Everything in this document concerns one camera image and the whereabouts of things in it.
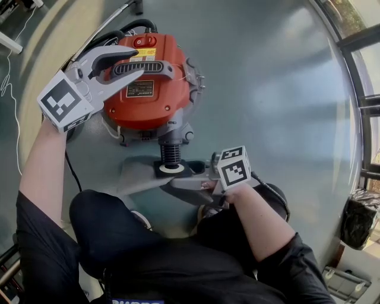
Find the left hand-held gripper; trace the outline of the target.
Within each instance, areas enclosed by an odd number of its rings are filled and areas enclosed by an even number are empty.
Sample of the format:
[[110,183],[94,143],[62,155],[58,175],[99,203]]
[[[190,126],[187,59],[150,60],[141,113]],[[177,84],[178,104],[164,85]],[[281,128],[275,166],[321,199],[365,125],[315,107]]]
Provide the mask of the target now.
[[60,133],[90,119],[103,108],[105,100],[142,76],[144,69],[133,69],[110,80],[100,73],[137,54],[136,49],[127,46],[99,46],[66,71],[60,69],[37,97],[44,117]]

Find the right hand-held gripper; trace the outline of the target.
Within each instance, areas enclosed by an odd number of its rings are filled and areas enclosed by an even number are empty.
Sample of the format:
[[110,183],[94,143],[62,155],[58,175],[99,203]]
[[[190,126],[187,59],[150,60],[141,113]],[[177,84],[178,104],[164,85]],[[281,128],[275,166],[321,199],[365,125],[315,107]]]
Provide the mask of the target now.
[[225,192],[251,180],[251,165],[244,145],[214,152],[210,164],[191,160],[187,165],[193,175],[207,175],[214,182],[212,192],[201,189],[206,178],[191,176],[169,182],[169,194],[192,205],[229,208],[224,203]]

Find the orange vacuum cleaner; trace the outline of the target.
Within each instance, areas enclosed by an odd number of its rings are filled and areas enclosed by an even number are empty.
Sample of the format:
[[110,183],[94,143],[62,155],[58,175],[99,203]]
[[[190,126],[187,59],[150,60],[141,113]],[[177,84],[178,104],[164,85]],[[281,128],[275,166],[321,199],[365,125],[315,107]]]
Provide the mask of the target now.
[[153,163],[157,177],[190,176],[181,145],[194,138],[189,120],[205,89],[204,76],[172,35],[138,34],[119,44],[138,53],[108,68],[105,80],[138,68],[144,73],[105,102],[105,121],[125,141],[158,142],[161,159]]

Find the person's right forearm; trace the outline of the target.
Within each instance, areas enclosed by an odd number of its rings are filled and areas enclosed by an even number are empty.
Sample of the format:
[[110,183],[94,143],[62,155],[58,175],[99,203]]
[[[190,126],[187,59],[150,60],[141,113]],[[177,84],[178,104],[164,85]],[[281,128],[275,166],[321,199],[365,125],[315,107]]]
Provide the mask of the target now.
[[295,236],[293,228],[248,184],[225,193],[235,206],[252,254],[258,262],[285,247]]

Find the person's left forearm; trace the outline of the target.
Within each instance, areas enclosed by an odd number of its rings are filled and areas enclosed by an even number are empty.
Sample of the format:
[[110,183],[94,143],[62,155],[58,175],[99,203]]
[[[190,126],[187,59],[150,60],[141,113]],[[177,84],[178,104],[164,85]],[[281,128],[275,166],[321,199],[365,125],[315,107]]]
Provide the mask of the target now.
[[58,226],[62,226],[67,135],[44,119],[28,155],[20,192]]

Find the person's right shoe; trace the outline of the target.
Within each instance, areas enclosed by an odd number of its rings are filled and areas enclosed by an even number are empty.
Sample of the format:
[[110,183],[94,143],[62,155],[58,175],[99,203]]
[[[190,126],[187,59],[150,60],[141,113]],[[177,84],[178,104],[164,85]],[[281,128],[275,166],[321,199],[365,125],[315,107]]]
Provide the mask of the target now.
[[209,205],[201,205],[197,211],[197,220],[201,221],[218,214],[221,208],[210,207]]

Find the person's shoe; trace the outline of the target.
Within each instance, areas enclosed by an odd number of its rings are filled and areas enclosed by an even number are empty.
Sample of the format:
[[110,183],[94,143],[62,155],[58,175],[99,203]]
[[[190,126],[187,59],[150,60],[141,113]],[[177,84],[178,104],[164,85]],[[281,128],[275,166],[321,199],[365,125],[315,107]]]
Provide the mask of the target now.
[[197,211],[197,220],[201,221],[218,214],[221,208],[210,207],[209,205],[201,205]]
[[153,231],[152,225],[149,220],[136,210],[131,210],[131,216],[133,218],[132,226],[136,229],[141,229],[142,227],[146,230]]

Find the person's left shoe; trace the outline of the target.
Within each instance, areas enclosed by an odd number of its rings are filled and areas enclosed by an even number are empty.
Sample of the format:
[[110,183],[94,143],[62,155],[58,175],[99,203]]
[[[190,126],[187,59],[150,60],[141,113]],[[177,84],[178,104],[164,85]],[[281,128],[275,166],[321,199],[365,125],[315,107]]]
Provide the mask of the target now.
[[149,220],[136,210],[131,210],[131,216],[133,218],[132,226],[136,229],[141,229],[142,227],[146,230],[153,231],[152,225]]

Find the person's black clothing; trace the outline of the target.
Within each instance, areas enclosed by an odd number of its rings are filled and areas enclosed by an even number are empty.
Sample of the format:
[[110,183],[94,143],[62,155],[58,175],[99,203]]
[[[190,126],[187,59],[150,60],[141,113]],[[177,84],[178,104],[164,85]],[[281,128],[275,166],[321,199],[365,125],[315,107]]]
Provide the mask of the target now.
[[75,237],[24,194],[16,206],[26,304],[87,304],[80,268],[105,282],[96,304],[335,304],[299,235],[257,262],[234,208],[203,220],[193,237],[166,239],[93,190],[70,205]]

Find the black bagged trash bin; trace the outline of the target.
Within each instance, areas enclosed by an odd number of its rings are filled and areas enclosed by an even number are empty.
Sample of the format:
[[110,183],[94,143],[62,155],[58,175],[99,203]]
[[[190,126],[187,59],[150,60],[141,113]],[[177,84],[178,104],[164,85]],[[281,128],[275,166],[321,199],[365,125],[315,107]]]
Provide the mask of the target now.
[[345,204],[340,239],[355,250],[363,250],[380,220],[380,194],[356,189]]

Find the grey metal case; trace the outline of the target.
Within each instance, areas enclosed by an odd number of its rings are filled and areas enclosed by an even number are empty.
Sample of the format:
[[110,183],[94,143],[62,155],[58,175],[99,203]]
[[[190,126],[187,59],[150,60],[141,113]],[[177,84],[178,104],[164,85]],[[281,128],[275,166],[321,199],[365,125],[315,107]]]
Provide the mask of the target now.
[[351,271],[341,271],[326,266],[322,272],[327,289],[332,297],[344,304],[357,304],[372,283],[353,275]]

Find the black metal stool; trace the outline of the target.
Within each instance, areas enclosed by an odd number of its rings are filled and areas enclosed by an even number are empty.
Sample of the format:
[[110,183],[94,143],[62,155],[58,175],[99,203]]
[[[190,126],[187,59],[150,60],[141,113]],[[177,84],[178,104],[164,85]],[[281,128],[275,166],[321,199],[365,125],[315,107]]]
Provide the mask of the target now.
[[18,238],[12,236],[13,244],[0,254],[0,291],[4,300],[11,300],[24,293]]

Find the black-framed glass window wall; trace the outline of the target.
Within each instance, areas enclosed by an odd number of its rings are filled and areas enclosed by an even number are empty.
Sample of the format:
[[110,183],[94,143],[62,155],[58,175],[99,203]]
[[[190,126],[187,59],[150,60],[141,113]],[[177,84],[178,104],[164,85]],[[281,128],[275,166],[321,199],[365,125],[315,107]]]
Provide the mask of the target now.
[[309,0],[343,57],[360,115],[360,186],[380,183],[380,0]]

